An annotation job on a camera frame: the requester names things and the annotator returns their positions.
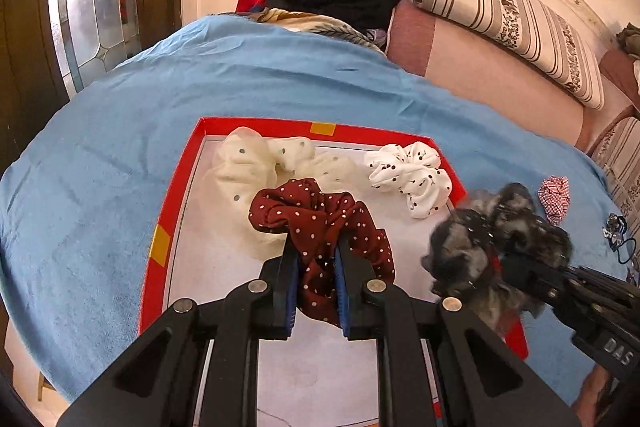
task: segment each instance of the patterned fabric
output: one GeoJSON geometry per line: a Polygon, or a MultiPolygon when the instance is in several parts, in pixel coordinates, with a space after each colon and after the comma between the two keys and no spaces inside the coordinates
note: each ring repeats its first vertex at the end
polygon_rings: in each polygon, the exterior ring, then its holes
{"type": "Polygon", "coordinates": [[[634,60],[629,55],[620,50],[608,50],[600,59],[600,73],[626,94],[634,107],[640,110],[640,94],[634,72],[634,60]]]}
{"type": "Polygon", "coordinates": [[[616,35],[616,40],[625,53],[640,57],[640,28],[629,23],[616,35]]]}
{"type": "Polygon", "coordinates": [[[640,121],[629,117],[609,131],[592,158],[605,172],[613,202],[640,244],[640,121]]]}
{"type": "Polygon", "coordinates": [[[367,39],[367,37],[362,33],[354,30],[346,22],[328,17],[327,15],[288,12],[279,8],[271,8],[256,14],[244,14],[244,16],[256,22],[282,26],[292,32],[317,33],[319,35],[331,37],[332,39],[351,42],[352,44],[364,46],[370,50],[382,53],[380,48],[367,39]]]}
{"type": "Polygon", "coordinates": [[[566,217],[571,197],[566,176],[549,176],[538,189],[538,198],[545,208],[546,219],[555,227],[566,217]]]}
{"type": "Polygon", "coordinates": [[[383,50],[386,46],[386,30],[377,28],[373,30],[367,30],[365,33],[367,39],[373,42],[377,47],[383,50]]]}
{"type": "Polygon", "coordinates": [[[278,172],[297,178],[313,178],[325,192],[347,190],[356,164],[346,156],[321,152],[304,137],[264,138],[249,127],[238,127],[222,140],[207,176],[215,180],[220,199],[228,205],[229,218],[260,245],[252,255],[262,261],[282,253],[282,236],[256,232],[246,219],[255,195],[278,186],[278,172]]]}
{"type": "Polygon", "coordinates": [[[586,107],[601,109],[598,61],[576,30],[539,0],[412,0],[500,42],[526,58],[586,107]]]}
{"type": "Polygon", "coordinates": [[[407,147],[395,143],[366,152],[364,165],[373,169],[369,182],[382,192],[398,190],[406,195],[409,214],[424,219],[444,207],[451,193],[451,179],[440,167],[440,155],[422,142],[407,147]]]}
{"type": "Polygon", "coordinates": [[[368,259],[379,279],[395,279],[385,230],[376,229],[365,204],[348,192],[322,194],[312,178],[290,180],[260,190],[249,221],[259,232],[289,232],[301,254],[298,306],[312,319],[339,325],[333,257],[341,232],[348,233],[353,253],[368,259]]]}

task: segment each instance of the cream polka dot scrunchie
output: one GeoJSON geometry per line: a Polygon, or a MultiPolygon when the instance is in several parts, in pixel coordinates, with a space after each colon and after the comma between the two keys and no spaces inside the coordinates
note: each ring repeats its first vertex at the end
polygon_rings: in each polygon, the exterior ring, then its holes
{"type": "Polygon", "coordinates": [[[276,187],[290,178],[313,178],[323,192],[340,192],[347,188],[355,170],[350,158],[318,153],[308,138],[264,138],[248,127],[229,133],[216,156],[212,174],[223,198],[243,222],[254,196],[263,188],[276,187]]]}
{"type": "Polygon", "coordinates": [[[365,153],[364,163],[374,170],[369,175],[371,186],[405,194],[409,213],[416,219],[431,216],[449,200],[451,179],[440,168],[438,152],[427,144],[415,142],[403,148],[391,143],[365,153]]]}

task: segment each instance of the blue blanket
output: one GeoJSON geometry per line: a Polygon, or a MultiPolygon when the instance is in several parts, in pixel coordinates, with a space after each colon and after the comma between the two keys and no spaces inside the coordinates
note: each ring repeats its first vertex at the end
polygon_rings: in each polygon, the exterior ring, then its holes
{"type": "MultiPolygon", "coordinates": [[[[319,120],[430,136],[467,189],[567,176],[575,262],[617,277],[602,237],[617,208],[587,156],[524,131],[348,42],[210,16],[80,92],[0,182],[0,289],[44,375],[77,397],[136,336],[162,198],[198,118],[319,120]]],[[[592,363],[550,312],[529,363],[565,400],[592,363]]]]}

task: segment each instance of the scrunchie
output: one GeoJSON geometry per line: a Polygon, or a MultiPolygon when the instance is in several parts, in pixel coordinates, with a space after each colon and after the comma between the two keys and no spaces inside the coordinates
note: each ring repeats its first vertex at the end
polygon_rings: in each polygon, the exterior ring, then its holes
{"type": "Polygon", "coordinates": [[[406,206],[416,219],[431,216],[449,200],[451,179],[440,168],[438,152],[427,144],[403,148],[391,143],[365,153],[364,163],[375,169],[369,176],[371,186],[406,194],[406,206]]]}
{"type": "Polygon", "coordinates": [[[379,279],[395,278],[391,247],[369,210],[348,192],[322,194],[312,178],[291,180],[255,195],[249,221],[259,232],[286,233],[300,252],[298,306],[312,319],[339,326],[334,250],[346,232],[351,251],[368,259],[379,279]]]}
{"type": "Polygon", "coordinates": [[[566,176],[549,176],[538,189],[538,199],[545,208],[546,219],[555,227],[566,217],[571,196],[566,176]]]}
{"type": "Polygon", "coordinates": [[[270,248],[283,237],[256,233],[246,216],[254,196],[262,188],[276,187],[281,179],[314,178],[326,192],[344,190],[355,163],[348,157],[318,153],[308,138],[264,138],[248,127],[238,127],[216,150],[212,169],[214,183],[237,217],[242,232],[267,248],[260,250],[265,260],[279,255],[270,248]]]}

